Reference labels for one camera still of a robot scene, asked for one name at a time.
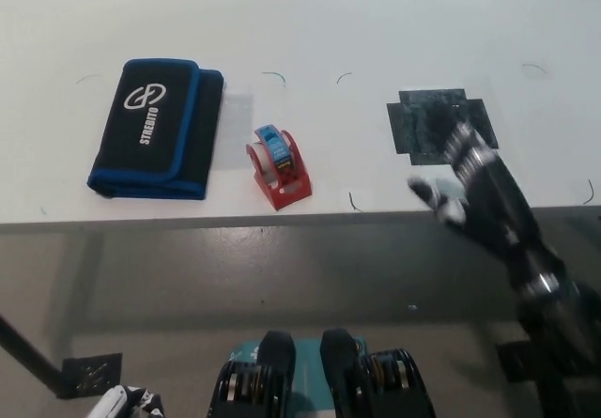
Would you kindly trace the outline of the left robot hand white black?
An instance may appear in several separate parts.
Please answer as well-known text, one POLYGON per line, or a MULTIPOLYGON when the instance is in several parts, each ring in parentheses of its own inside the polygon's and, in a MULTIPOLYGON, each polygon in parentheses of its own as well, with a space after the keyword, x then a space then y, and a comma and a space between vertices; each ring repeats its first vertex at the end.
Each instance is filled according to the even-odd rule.
POLYGON ((159 395, 146 388, 117 385, 109 389, 86 418, 164 417, 159 395))

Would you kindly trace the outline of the right robot hand black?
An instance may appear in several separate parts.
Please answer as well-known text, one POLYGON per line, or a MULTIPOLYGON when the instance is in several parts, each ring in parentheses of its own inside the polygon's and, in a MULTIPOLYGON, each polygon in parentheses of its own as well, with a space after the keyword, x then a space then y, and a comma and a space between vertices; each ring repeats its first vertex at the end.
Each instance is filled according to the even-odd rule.
POLYGON ((409 188, 442 224, 481 245, 507 269, 510 285, 524 301, 559 295, 570 285, 566 267, 544 243, 532 209, 501 156, 470 123, 457 121, 435 142, 462 187, 444 192, 423 178, 409 188))

